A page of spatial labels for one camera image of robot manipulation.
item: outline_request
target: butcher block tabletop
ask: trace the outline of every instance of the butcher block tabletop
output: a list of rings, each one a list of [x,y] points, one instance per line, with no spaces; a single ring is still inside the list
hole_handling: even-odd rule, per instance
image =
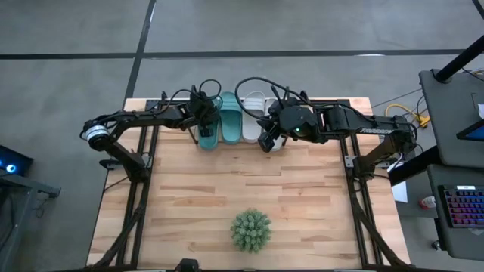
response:
[[[348,99],[357,110],[371,114],[367,97],[338,99]],[[125,110],[144,110],[146,100],[128,99]],[[130,128],[119,142],[136,150],[140,131]],[[358,141],[362,154],[379,144],[375,135],[359,135]],[[113,170],[105,186],[125,176],[124,170]],[[121,231],[129,186],[125,180],[103,195],[87,264],[98,261]],[[408,263],[389,181],[375,178],[368,190],[378,231]],[[272,221],[271,240],[259,254],[239,252],[231,239],[232,221],[248,208],[266,213]],[[373,260],[366,232],[365,241]],[[220,142],[215,150],[205,151],[186,131],[160,127],[138,269],[174,269],[182,258],[197,259],[202,269],[361,268],[339,141],[289,140],[273,153],[262,152],[258,144]]]

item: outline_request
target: succulent plant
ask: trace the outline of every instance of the succulent plant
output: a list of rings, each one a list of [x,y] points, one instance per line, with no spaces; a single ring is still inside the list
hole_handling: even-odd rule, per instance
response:
[[[271,239],[271,221],[256,209],[247,209],[232,223],[234,245],[242,252],[258,253]]]

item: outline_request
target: rgb keyboard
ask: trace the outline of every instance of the rgb keyboard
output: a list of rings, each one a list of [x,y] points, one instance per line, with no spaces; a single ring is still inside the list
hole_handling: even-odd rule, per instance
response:
[[[442,204],[447,205],[450,227],[484,228],[484,188],[467,186],[462,190],[456,186],[442,186]]]

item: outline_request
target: concrete floor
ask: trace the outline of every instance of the concrete floor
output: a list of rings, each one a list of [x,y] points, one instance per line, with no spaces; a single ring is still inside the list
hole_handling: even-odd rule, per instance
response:
[[[148,2],[0,0],[0,54],[135,52]],[[459,49],[483,27],[472,1],[464,0],[165,0],[157,2],[146,51]],[[364,96],[378,104],[419,88],[420,70],[453,57],[143,60],[134,97],[172,94],[207,78],[231,90],[245,77],[265,76],[310,96]],[[15,270],[85,264],[106,175],[97,161],[106,156],[78,133],[85,120],[122,106],[132,61],[0,60],[0,144],[33,157],[31,175],[63,188],[42,219],[33,217]],[[481,66],[482,57],[468,68]],[[270,94],[251,84],[242,94],[255,89]],[[420,96],[396,102],[414,108]],[[435,144],[431,128],[420,130],[419,143]],[[482,262],[430,248],[432,219],[401,220],[413,264],[482,270]]]

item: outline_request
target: slide sandal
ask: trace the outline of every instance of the slide sandal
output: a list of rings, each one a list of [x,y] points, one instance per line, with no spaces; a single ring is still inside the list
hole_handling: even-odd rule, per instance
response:
[[[242,130],[242,109],[235,100],[234,93],[224,91],[220,97],[223,101],[220,109],[222,139],[226,144],[237,144],[240,142]]]
[[[254,91],[248,94],[243,102],[244,108],[256,116],[264,116],[265,113],[265,95],[260,91]],[[262,133],[262,128],[257,124],[257,119],[242,114],[242,137],[249,143],[256,143]]]
[[[197,131],[198,131],[198,145],[204,149],[204,150],[213,150],[217,147],[219,144],[219,121],[213,122],[210,125],[207,125],[205,127],[205,131],[203,131],[204,127],[198,125],[197,126]],[[208,133],[208,130],[212,131],[211,136],[204,136],[206,133]]]
[[[277,99],[275,98],[269,98],[266,102],[265,102],[265,114],[266,115],[269,115],[269,107],[274,103],[276,102]],[[277,139],[275,139],[274,141],[274,146],[272,147],[271,151],[278,151],[280,150],[280,148],[282,147],[282,143],[284,142],[284,139],[279,136]]]

